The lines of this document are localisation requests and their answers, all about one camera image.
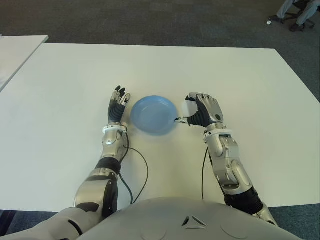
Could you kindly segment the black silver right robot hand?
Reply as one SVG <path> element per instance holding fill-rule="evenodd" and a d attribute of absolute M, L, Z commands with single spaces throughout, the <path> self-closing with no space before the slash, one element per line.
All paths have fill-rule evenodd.
<path fill-rule="evenodd" d="M 176 118 L 174 120 L 176 123 L 207 128 L 211 124 L 224 122 L 219 103 L 212 96 L 205 93 L 190 92 L 185 100 L 194 102 L 197 106 L 197 111 L 192 116 Z"/>

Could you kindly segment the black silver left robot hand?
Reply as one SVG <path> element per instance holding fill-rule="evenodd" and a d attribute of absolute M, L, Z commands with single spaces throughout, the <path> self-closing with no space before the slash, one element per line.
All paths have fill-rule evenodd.
<path fill-rule="evenodd" d="M 131 94 L 126 93 L 126 88 L 118 85 L 113 91 L 108 107 L 108 124 L 120 124 L 127 104 L 131 99 Z"/>

